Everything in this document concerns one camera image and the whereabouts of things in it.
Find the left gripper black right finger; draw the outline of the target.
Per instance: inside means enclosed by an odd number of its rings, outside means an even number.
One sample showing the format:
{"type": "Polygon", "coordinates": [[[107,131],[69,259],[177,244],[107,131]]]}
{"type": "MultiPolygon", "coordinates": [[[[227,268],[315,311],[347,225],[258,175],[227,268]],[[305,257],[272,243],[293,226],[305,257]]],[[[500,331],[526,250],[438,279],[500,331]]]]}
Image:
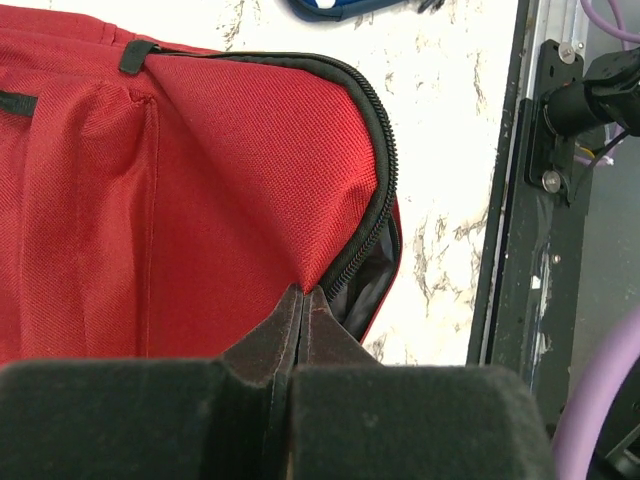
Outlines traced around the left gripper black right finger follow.
{"type": "Polygon", "coordinates": [[[305,299],[291,383],[295,479],[551,479],[536,403],[492,366],[384,366],[305,299]]]}

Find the red backpack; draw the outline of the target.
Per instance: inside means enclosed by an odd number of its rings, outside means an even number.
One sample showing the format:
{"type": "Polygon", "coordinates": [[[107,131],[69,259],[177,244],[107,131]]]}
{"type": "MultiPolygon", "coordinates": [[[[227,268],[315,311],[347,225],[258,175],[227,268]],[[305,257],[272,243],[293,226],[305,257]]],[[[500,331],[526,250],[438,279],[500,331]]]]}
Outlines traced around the red backpack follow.
{"type": "Polygon", "coordinates": [[[205,357],[290,285],[361,338],[398,270],[370,83],[306,53],[1,9],[1,359],[205,357]]]}

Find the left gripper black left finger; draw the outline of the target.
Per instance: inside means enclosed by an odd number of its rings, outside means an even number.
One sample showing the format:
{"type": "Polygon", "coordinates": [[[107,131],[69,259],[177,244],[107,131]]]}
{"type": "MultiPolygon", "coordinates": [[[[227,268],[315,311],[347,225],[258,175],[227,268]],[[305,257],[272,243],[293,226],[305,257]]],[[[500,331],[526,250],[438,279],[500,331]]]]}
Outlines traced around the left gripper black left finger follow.
{"type": "Polygon", "coordinates": [[[5,479],[281,479],[304,296],[217,358],[24,361],[1,371],[5,479]]]}

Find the blue dinosaur pencil case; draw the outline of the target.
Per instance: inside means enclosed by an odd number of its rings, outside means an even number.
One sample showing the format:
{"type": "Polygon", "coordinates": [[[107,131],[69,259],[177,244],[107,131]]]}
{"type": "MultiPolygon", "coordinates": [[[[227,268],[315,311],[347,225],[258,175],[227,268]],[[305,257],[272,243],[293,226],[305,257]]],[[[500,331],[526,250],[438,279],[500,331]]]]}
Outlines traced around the blue dinosaur pencil case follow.
{"type": "Polygon", "coordinates": [[[288,0],[286,4],[300,19],[312,23],[341,22],[397,4],[397,0],[288,0]]]}

